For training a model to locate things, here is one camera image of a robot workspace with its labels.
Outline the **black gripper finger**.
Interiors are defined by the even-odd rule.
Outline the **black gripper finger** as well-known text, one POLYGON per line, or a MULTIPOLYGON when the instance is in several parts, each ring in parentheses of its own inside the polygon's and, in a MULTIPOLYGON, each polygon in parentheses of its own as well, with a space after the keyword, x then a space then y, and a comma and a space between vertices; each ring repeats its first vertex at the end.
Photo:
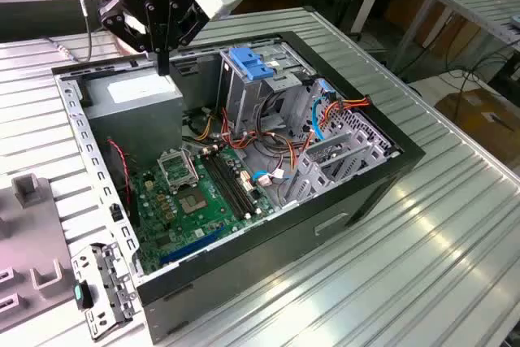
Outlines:
POLYGON ((110 0, 98 10, 102 26, 115 35, 126 47, 146 53, 156 72, 162 76, 163 47, 150 29, 136 17, 125 12, 120 0, 110 0))
POLYGON ((170 73, 170 54, 179 46, 187 46, 209 21, 205 12, 194 2, 170 1, 165 43, 162 51, 162 75, 170 73))

